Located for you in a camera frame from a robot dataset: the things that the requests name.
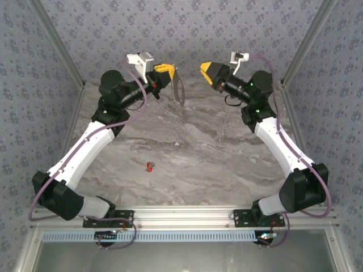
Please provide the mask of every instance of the patterned wallpaper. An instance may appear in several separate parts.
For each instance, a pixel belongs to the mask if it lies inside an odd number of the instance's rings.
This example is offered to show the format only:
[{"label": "patterned wallpaper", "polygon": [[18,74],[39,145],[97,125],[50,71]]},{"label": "patterned wallpaper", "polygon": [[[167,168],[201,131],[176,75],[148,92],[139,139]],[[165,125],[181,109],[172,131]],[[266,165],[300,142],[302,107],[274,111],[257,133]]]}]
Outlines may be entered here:
[{"label": "patterned wallpaper", "polygon": [[[42,0],[85,80],[149,51],[200,77],[200,64],[228,62],[232,50],[263,54],[285,72],[320,0]],[[249,79],[263,63],[243,65]]]},{"label": "patterned wallpaper", "polygon": [[343,232],[363,271],[363,3],[339,1],[288,87],[310,155],[330,169]]},{"label": "patterned wallpaper", "polygon": [[0,271],[12,271],[31,177],[60,156],[78,87],[26,0],[1,0],[0,10]]}]

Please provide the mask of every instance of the glass panel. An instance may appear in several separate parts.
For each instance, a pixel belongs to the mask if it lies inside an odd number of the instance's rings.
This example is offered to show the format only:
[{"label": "glass panel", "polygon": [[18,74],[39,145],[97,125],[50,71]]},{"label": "glass panel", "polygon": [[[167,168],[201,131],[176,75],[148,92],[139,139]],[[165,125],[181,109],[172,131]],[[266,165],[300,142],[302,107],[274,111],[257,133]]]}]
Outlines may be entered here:
[{"label": "glass panel", "polygon": [[265,249],[254,243],[135,243],[99,250],[93,243],[43,243],[34,272],[336,271],[324,231],[292,231]]}]

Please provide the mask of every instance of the white bracket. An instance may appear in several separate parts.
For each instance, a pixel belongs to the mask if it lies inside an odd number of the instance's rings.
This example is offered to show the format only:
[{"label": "white bracket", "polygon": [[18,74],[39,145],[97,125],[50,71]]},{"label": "white bracket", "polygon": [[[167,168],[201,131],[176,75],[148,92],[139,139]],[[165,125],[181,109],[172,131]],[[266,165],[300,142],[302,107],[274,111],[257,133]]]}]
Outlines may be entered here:
[{"label": "white bracket", "polygon": [[148,52],[139,54],[128,54],[127,60],[129,64],[134,64],[135,69],[143,81],[147,83],[146,73],[152,72],[154,69],[154,58]]},{"label": "white bracket", "polygon": [[240,63],[246,62],[249,59],[250,59],[250,54],[248,54],[248,53],[239,53],[239,52],[232,51],[230,63],[237,64],[236,69],[233,71],[233,75],[235,75],[237,73],[237,71],[240,67]]}]

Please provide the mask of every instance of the marble surface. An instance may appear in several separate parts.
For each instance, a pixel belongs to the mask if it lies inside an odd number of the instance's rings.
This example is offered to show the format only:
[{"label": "marble surface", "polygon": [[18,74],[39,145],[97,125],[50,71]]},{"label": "marble surface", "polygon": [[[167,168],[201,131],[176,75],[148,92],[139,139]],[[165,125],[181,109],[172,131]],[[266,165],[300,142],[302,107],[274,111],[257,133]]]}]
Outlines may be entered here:
[{"label": "marble surface", "polygon": [[[278,191],[284,174],[268,147],[243,124],[240,107],[227,106],[225,95],[204,81],[184,84],[184,108],[174,104],[170,87],[160,100],[151,96],[146,114],[101,151],[76,192],[117,205],[250,205]],[[99,97],[98,87],[87,84],[73,143]],[[291,135],[281,95],[278,103]],[[151,173],[149,161],[155,163]]]}]

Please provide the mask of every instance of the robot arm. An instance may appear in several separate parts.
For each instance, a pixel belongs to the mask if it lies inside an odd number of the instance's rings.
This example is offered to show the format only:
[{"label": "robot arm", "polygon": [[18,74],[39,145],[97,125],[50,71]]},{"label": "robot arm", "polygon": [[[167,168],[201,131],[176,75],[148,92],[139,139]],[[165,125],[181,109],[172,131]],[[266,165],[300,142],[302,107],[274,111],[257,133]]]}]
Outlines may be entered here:
[{"label": "robot arm", "polygon": [[[248,54],[232,53],[231,63],[247,61]],[[328,170],[324,164],[316,165],[280,128],[278,131],[276,114],[268,102],[273,92],[272,75],[266,71],[257,71],[250,81],[245,82],[235,76],[235,70],[228,65],[216,62],[202,63],[200,70],[204,78],[216,91],[227,92],[247,105],[241,109],[242,120],[271,150],[284,171],[286,181],[278,193],[254,201],[252,213],[258,225],[266,217],[303,210],[325,201],[326,194],[318,179],[299,159],[304,159],[322,177],[325,184]],[[288,143],[300,155],[297,158],[282,141],[282,133]]]},{"label": "robot arm", "polygon": [[[146,93],[152,93],[159,99],[160,90],[173,79],[175,72],[173,65],[154,65],[154,59],[149,53],[129,54],[128,61],[135,64],[140,75],[139,80],[145,83],[143,87]],[[103,74],[99,92],[101,97],[98,101],[98,108],[77,143],[47,173],[38,171],[32,179],[37,194],[50,177],[59,172],[56,179],[44,190],[38,204],[65,220],[71,220],[77,215],[96,218],[114,217],[115,206],[110,201],[100,197],[84,197],[75,193],[74,189],[98,153],[117,137],[124,126],[103,129],[90,138],[89,135],[107,125],[128,120],[130,115],[127,107],[142,100],[143,94],[135,81],[126,82],[123,76],[115,70]],[[74,156],[70,157],[83,141],[86,142]],[[66,160],[68,160],[67,165],[60,170]]]}]

